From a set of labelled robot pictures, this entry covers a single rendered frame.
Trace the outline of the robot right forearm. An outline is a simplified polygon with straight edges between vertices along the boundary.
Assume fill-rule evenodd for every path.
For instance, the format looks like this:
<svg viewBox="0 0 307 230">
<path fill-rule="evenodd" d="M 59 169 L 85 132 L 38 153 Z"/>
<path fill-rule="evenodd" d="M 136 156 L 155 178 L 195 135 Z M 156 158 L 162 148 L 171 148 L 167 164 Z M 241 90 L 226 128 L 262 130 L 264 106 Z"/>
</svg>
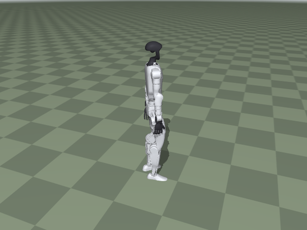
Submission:
<svg viewBox="0 0 307 230">
<path fill-rule="evenodd" d="M 154 109 L 155 109 L 155 117 L 157 118 L 157 122 L 162 120 L 162 100 L 163 96 L 161 94 L 156 95 L 154 101 Z"/>
</svg>

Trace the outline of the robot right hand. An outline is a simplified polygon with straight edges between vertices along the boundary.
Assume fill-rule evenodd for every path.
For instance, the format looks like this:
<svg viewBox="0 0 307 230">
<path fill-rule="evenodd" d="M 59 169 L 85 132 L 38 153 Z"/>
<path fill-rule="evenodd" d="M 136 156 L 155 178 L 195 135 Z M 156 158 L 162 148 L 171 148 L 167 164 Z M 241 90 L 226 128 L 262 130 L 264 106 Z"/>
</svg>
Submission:
<svg viewBox="0 0 307 230">
<path fill-rule="evenodd" d="M 165 127 L 163 126 L 162 120 L 157 122 L 157 118 L 155 117 L 155 122 L 156 122 L 156 125 L 155 125 L 155 130 L 154 130 L 153 134 L 162 133 L 163 132 L 162 129 L 165 129 Z"/>
</svg>

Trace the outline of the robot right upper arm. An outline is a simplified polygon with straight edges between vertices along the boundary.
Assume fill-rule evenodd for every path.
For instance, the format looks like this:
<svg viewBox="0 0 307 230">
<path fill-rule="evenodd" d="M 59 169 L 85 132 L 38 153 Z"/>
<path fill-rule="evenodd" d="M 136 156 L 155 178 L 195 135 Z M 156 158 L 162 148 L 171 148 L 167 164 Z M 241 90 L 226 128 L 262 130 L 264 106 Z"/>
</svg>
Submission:
<svg viewBox="0 0 307 230">
<path fill-rule="evenodd" d="M 160 84 L 161 83 L 161 71 L 157 68 L 152 69 L 151 78 L 152 78 L 152 81 L 153 81 L 153 96 L 154 96 L 154 99 L 155 99 L 156 95 L 161 94 L 159 92 L 159 90 L 161 88 L 161 84 Z"/>
</svg>

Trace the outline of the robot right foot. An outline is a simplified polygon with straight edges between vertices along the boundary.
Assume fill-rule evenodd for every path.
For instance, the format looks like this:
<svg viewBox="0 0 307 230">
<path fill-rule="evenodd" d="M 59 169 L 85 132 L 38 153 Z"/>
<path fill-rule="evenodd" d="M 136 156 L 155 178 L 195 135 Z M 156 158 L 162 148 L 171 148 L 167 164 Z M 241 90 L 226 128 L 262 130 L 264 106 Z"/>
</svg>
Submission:
<svg viewBox="0 0 307 230">
<path fill-rule="evenodd" d="M 154 175 L 155 175 L 155 174 L 154 174 Z M 157 181 L 166 181 L 166 180 L 167 180 L 166 177 L 161 176 L 161 175 L 159 175 L 159 174 L 157 174 L 156 176 L 152 176 L 152 173 L 151 173 L 151 172 L 148 173 L 147 178 L 148 178 L 148 179 L 157 180 Z"/>
</svg>

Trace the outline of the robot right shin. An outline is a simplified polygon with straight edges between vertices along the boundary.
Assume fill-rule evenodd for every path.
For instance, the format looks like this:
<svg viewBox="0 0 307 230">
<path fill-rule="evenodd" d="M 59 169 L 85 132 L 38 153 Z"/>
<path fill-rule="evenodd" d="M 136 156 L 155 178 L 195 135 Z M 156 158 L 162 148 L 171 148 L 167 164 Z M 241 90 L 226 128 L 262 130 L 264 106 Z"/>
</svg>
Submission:
<svg viewBox="0 0 307 230">
<path fill-rule="evenodd" d="M 160 162 L 161 151 L 158 152 L 157 147 L 150 148 L 150 164 L 152 165 L 152 176 L 156 176 L 159 162 Z M 154 175 L 155 174 L 155 175 Z"/>
</svg>

